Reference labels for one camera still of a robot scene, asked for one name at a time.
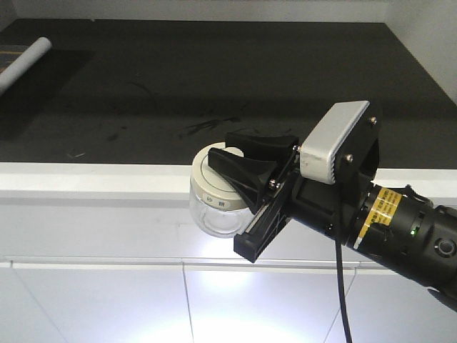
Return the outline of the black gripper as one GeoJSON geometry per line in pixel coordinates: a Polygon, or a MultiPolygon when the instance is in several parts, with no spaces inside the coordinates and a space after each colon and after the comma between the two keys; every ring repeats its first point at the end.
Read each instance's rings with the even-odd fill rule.
{"type": "Polygon", "coordinates": [[[340,178],[335,184],[303,178],[293,171],[279,194],[271,198],[281,186],[276,177],[278,168],[298,145],[298,137],[231,132],[225,136],[225,143],[240,149],[243,156],[211,148],[209,166],[235,189],[252,214],[269,199],[265,212],[244,233],[235,236],[235,253],[255,262],[291,219],[331,238],[337,246],[353,246],[362,227],[362,209],[373,188],[373,147],[352,163],[339,154],[340,178]]]}

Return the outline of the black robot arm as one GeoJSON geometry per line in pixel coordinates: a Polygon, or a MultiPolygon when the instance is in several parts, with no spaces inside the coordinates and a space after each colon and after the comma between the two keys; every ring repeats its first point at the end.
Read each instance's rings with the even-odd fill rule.
{"type": "Polygon", "coordinates": [[[350,134],[326,152],[321,181],[304,172],[310,141],[295,136],[230,133],[241,156],[212,148],[209,166],[246,202],[253,221],[234,238],[234,250],[254,262],[289,220],[309,226],[380,265],[427,287],[456,308],[456,210],[435,207],[410,186],[373,182],[379,163],[376,134],[350,134]]]}

